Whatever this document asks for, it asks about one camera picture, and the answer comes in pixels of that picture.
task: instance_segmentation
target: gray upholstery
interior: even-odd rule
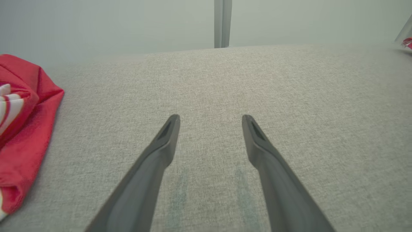
[[[243,114],[337,231],[411,229],[410,52],[237,47],[46,72],[66,94],[38,178],[1,231],[83,231],[171,114],[181,128],[152,231],[270,229]]]

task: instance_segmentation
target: red cloth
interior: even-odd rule
[[[0,208],[11,214],[36,178],[64,91],[42,68],[11,55],[0,55],[0,88]]]
[[[402,42],[402,44],[403,44],[405,47],[408,47],[408,48],[412,49],[412,37],[406,38],[406,39]]]

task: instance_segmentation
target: gray wall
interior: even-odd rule
[[[234,0],[231,46],[391,43],[412,0]]]
[[[1,0],[0,53],[41,66],[213,48],[213,1]]]

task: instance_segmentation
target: fabric texture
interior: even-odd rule
[[[269,231],[250,114],[337,231],[410,231],[411,64],[381,46],[278,45],[47,70],[65,97],[38,179],[0,230],[84,231],[179,114],[152,231]]]
[[[20,207],[34,182],[62,97],[39,66],[0,56],[0,220]]]
[[[402,42],[402,44],[403,44],[405,47],[408,47],[408,48],[412,49],[412,37],[406,38],[406,39]]]

